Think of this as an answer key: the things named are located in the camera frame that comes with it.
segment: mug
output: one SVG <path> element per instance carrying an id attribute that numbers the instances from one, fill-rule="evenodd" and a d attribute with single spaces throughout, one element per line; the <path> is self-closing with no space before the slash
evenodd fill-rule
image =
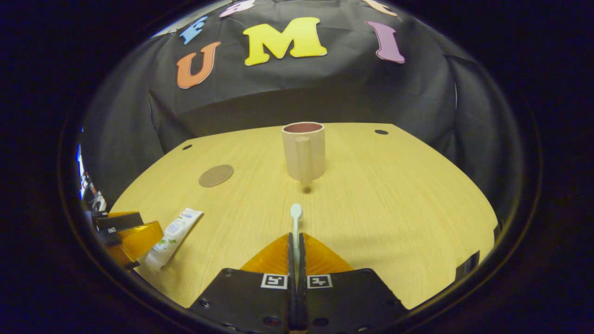
<path id="1" fill-rule="evenodd" d="M 309 186 L 326 170 L 324 125 L 299 122 L 282 128 L 283 147 L 289 176 Z"/>

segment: white spoon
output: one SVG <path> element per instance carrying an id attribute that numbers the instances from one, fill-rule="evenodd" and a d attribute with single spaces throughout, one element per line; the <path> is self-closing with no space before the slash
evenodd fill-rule
<path id="1" fill-rule="evenodd" d="M 301 205 L 291 205 L 291 217 L 293 217 L 293 258 L 295 259 L 295 278 L 299 276 L 299 219 L 303 216 Z"/>

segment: brown disc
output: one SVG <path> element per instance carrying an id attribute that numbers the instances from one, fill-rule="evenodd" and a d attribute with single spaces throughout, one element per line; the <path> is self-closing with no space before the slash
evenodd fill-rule
<path id="1" fill-rule="evenodd" d="M 219 165 L 205 171 L 200 176 L 198 183 L 203 187 L 214 187 L 227 181 L 231 175 L 233 175 L 233 167 L 230 165 Z"/>

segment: wooden table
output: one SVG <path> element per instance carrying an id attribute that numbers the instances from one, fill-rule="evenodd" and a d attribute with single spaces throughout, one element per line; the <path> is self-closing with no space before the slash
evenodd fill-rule
<path id="1" fill-rule="evenodd" d="M 307 194 L 286 172 L 281 127 L 188 140 L 153 164 L 112 211 L 138 210 L 163 229 L 186 207 L 204 216 L 161 272 L 137 272 L 189 307 L 222 268 L 240 268 L 290 232 L 293 203 L 304 210 L 301 232 L 355 269 L 374 269 L 407 308 L 452 283 L 473 253 L 482 261 L 493 248 L 493 209 L 444 156 L 392 124 L 325 126 L 327 170 Z M 229 180 L 198 184 L 221 164 L 235 168 Z"/>

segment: mug handle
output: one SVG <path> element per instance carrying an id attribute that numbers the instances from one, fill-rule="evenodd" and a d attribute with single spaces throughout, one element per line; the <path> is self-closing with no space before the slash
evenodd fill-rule
<path id="1" fill-rule="evenodd" d="M 313 162 L 311 160 L 311 140 L 309 137 L 300 136 L 295 138 L 297 147 L 297 167 L 299 181 L 304 187 L 309 187 L 313 175 Z"/>

